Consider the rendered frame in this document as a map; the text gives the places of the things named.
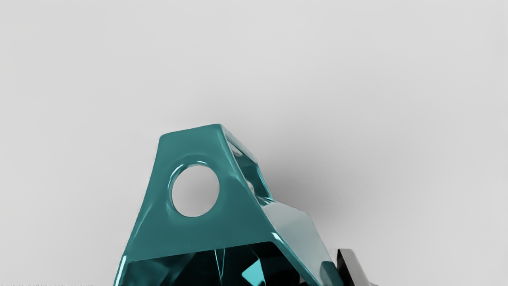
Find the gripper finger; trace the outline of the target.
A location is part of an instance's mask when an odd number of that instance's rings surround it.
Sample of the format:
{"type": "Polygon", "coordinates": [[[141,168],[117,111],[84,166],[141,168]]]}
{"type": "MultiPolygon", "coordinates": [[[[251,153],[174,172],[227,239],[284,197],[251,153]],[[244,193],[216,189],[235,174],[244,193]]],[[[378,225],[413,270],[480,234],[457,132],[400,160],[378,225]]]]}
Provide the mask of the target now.
{"type": "Polygon", "coordinates": [[[371,283],[352,249],[338,249],[336,268],[344,286],[378,286],[371,283]]]}

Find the teal faceted mug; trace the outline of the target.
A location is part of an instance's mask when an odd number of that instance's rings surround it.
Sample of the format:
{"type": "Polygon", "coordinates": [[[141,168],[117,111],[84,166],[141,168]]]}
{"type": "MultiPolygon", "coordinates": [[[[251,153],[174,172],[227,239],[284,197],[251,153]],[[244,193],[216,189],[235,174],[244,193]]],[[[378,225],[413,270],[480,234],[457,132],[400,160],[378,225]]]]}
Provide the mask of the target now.
{"type": "Polygon", "coordinates": [[[276,201],[255,157],[223,125],[164,134],[113,286],[345,286],[310,216],[276,201]],[[174,185],[208,167],[218,197],[177,210],[174,185]]]}

